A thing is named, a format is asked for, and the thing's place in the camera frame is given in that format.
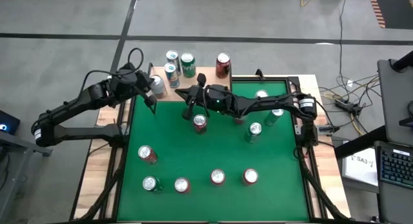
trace red soda can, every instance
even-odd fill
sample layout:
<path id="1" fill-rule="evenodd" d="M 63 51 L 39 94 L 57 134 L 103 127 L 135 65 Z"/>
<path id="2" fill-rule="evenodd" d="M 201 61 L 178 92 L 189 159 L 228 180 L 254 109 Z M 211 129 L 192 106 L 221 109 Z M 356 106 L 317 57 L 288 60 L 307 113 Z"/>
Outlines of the red soda can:
<path id="1" fill-rule="evenodd" d="M 215 75 L 218 78 L 226 78 L 231 71 L 231 59 L 227 53 L 220 53 L 217 57 Z"/>
<path id="2" fill-rule="evenodd" d="M 211 172 L 211 182 L 214 185 L 222 185 L 225 181 L 225 173 L 221 169 L 215 169 Z"/>
<path id="3" fill-rule="evenodd" d="M 194 117 L 193 121 L 195 131 L 198 134 L 203 134 L 207 131 L 207 117 L 202 114 L 198 114 Z"/>
<path id="4" fill-rule="evenodd" d="M 148 145 L 139 147 L 139 150 L 137 150 L 137 155 L 150 164 L 154 164 L 157 161 L 157 155 L 154 152 L 154 149 Z"/>
<path id="5" fill-rule="evenodd" d="M 191 184 L 187 178 L 177 178 L 175 180 L 175 190 L 178 193 L 187 193 L 189 192 Z"/>
<path id="6" fill-rule="evenodd" d="M 243 173 L 243 182 L 245 185 L 253 185 L 258 180 L 258 172 L 255 169 L 248 168 Z"/>

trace concrete floor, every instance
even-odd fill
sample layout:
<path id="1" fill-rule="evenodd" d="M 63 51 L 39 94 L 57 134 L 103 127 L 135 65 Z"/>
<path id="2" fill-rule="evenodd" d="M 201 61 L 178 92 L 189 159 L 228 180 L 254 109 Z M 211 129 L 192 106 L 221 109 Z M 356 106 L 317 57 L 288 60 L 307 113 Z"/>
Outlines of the concrete floor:
<path id="1" fill-rule="evenodd" d="M 137 0 L 127 33 L 337 40 L 342 2 L 311 0 L 300 8 L 299 0 Z M 0 33 L 120 36 L 129 4 L 130 0 L 0 0 Z M 380 28 L 369 0 L 347 0 L 343 28 L 343 39 L 413 40 L 413 30 Z M 38 115 L 75 98 L 89 70 L 110 70 L 117 44 L 97 39 L 0 39 L 0 109 L 21 119 L 17 135 L 34 141 L 29 129 Z M 120 64 L 135 46 L 145 53 L 144 69 L 148 62 L 163 65 L 165 52 L 173 48 L 194 53 L 197 64 L 203 66 L 214 65 L 218 53 L 228 52 L 233 74 L 238 75 L 254 73 L 257 68 L 265 74 L 315 74 L 319 86 L 324 87 L 336 86 L 338 75 L 338 45 L 127 41 Z M 344 45 L 343 75 L 353 80 L 373 75 L 378 59 L 399 58 L 410 50 L 411 46 Z M 105 75 L 92 76 L 88 84 L 103 78 Z M 367 130 L 384 123 L 380 97 L 373 93 L 371 97 L 374 106 L 360 118 Z M 330 115 L 335 125 L 349 121 L 342 113 Z M 96 116 L 97 112 L 85 112 L 64 124 L 91 127 Z M 336 135 L 358 136 L 350 125 Z M 54 147 L 50 158 L 34 157 L 24 196 L 16 200 L 10 220 L 66 221 L 88 144 L 65 142 Z M 346 194 L 353 218 L 367 221 L 378 214 L 375 194 L 352 188 L 346 188 Z"/>

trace robotic arm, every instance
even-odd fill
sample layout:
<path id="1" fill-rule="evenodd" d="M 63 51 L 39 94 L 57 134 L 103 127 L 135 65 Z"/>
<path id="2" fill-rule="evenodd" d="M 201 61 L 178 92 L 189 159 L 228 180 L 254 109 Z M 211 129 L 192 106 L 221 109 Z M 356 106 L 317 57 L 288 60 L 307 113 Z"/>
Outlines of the robotic arm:
<path id="1" fill-rule="evenodd" d="M 116 124 L 105 127 L 65 128 L 60 123 L 86 110 L 97 110 L 110 106 L 115 108 L 119 103 L 136 95 L 144 98 L 145 104 L 152 113 L 156 109 L 156 98 L 147 96 L 150 91 L 150 79 L 145 72 L 137 70 L 132 63 L 121 67 L 110 79 L 84 89 L 80 95 L 53 110 L 40 114 L 39 119 L 32 125 L 32 134 L 40 147 L 56 145 L 64 140 L 104 139 L 110 144 L 122 138 L 120 127 Z"/>
<path id="2" fill-rule="evenodd" d="M 303 120 L 299 144 L 303 147 L 317 145 L 317 130 L 314 126 L 314 120 L 317 118 L 317 105 L 314 97 L 301 92 L 293 92 L 282 96 L 246 98 L 231 93 L 228 87 L 223 85 L 205 86 L 204 74 L 199 74 L 197 80 L 198 85 L 175 89 L 175 92 L 188 105 L 182 113 L 184 119 L 189 120 L 192 117 L 194 105 L 204 107 L 208 117 L 208 110 L 232 117 L 242 117 L 250 112 L 282 108 Z"/>

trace keyboard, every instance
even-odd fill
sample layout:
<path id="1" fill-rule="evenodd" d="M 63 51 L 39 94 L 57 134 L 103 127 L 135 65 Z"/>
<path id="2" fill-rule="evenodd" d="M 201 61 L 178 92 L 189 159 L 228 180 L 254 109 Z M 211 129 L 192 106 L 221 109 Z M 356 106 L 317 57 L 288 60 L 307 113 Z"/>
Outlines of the keyboard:
<path id="1" fill-rule="evenodd" d="M 384 147 L 380 151 L 381 180 L 413 189 L 413 151 Z"/>

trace green mat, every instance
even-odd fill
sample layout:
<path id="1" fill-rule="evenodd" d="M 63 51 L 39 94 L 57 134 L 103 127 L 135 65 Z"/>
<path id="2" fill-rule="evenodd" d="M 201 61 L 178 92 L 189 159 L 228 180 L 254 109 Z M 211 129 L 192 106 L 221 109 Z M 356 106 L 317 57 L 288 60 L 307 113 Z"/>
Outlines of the green mat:
<path id="1" fill-rule="evenodd" d="M 239 96 L 254 97 L 259 89 L 270 95 L 286 94 L 285 83 L 233 83 Z M 208 130 L 194 132 L 192 122 L 181 113 L 184 102 L 159 102 L 156 115 L 137 99 L 132 135 L 126 159 L 125 176 L 119 202 L 118 221 L 307 221 L 307 205 L 289 112 L 273 127 L 265 126 L 269 111 L 250 113 L 244 125 L 231 117 L 212 112 Z M 204 114 L 200 107 L 195 114 Z M 263 132 L 254 144 L 244 140 L 249 124 L 260 122 Z M 159 160 L 149 165 L 139 159 L 137 150 L 150 145 Z M 225 184 L 215 187 L 210 173 L 221 168 Z M 241 175 L 246 168 L 259 174 L 255 185 L 246 187 Z M 146 176 L 159 178 L 160 194 L 142 187 Z M 190 180 L 191 191 L 174 190 L 178 177 Z"/>

